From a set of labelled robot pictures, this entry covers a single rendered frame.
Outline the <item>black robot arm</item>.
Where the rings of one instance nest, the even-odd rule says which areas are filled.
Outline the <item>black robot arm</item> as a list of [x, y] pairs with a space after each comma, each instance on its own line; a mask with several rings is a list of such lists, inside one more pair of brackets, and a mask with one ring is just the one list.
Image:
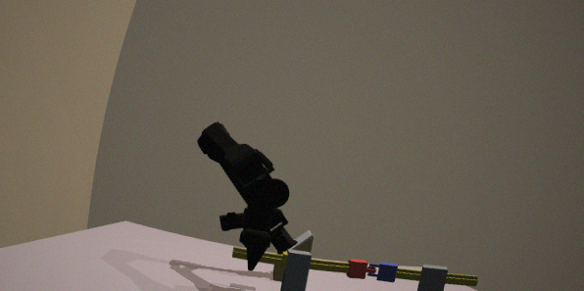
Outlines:
[[[221, 165], [246, 204], [253, 202], [274, 208], [270, 243], [278, 251], [277, 254], [282, 255], [298, 244], [284, 229], [288, 221], [282, 211], [277, 209], [287, 202], [289, 188], [281, 179], [269, 175], [274, 168], [262, 152], [247, 144], [238, 144], [229, 135], [222, 123], [214, 122], [204, 129], [197, 143], [204, 154]], [[227, 213], [226, 216], [219, 216], [219, 219], [223, 231], [240, 229], [244, 224], [249, 224], [249, 211], [245, 208], [244, 214]]]

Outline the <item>yellow square bar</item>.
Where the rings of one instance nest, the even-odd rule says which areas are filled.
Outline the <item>yellow square bar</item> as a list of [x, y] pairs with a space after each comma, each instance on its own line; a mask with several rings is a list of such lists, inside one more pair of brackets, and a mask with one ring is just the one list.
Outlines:
[[[247, 250], [233, 247], [232, 258], [247, 260]], [[284, 269], [280, 291], [306, 291], [310, 269], [348, 273], [349, 263], [312, 259], [310, 252], [287, 250], [283, 255], [264, 253], [261, 263], [280, 265]]]

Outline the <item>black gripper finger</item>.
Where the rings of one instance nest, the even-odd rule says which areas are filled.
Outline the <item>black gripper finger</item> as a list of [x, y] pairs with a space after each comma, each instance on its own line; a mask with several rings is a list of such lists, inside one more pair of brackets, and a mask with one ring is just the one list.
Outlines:
[[243, 245], [247, 249], [248, 270], [253, 270], [260, 261], [260, 258], [267, 250], [267, 247], [255, 246], [250, 244]]

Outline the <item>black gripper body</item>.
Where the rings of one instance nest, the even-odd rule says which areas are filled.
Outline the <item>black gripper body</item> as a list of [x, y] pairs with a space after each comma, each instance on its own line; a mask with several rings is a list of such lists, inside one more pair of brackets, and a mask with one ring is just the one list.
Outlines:
[[248, 202], [247, 207], [249, 224], [244, 224], [239, 242], [269, 248], [271, 240], [269, 233], [274, 208], [253, 202]]

